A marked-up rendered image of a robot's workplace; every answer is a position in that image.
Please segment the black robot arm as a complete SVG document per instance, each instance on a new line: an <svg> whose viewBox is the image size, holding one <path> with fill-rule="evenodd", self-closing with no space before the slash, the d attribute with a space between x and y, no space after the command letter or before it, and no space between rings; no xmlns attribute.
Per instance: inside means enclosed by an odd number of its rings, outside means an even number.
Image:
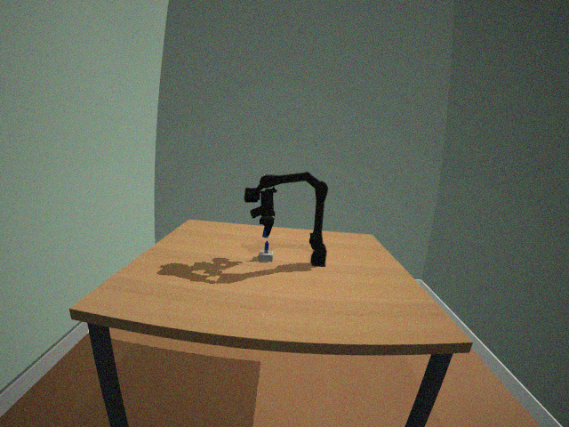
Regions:
<svg viewBox="0 0 569 427"><path fill-rule="evenodd" d="M296 182L296 181L307 181L316 190L316 215L315 215L315 226L313 233L310 233L309 244L314 250L311 255L311 263L313 266L325 267L325 257L326 257L326 246L323 243L323 218L324 218L324 207L325 199L328 192L328 185L324 181L318 180L310 172L304 173L292 173L285 175L274 175L265 174L260 178L260 184L257 188L245 188L244 189L244 201L245 202L258 202L261 203L272 203L273 193L277 190L273 187L281 183ZM273 187L272 189L265 189ZM259 191L261 190L261 191ZM263 207L257 207L250 211L252 218L257 216L264 216Z"/></svg>

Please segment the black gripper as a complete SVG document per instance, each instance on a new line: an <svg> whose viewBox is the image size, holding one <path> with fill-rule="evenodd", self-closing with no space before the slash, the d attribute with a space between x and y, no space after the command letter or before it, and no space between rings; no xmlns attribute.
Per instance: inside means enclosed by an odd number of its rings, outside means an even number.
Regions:
<svg viewBox="0 0 569 427"><path fill-rule="evenodd" d="M261 203L260 207L263 207L264 211L264 216L260 218L260 224L264 225L267 236L269 236L275 220L275 218L272 217L275 216L274 203Z"/></svg>

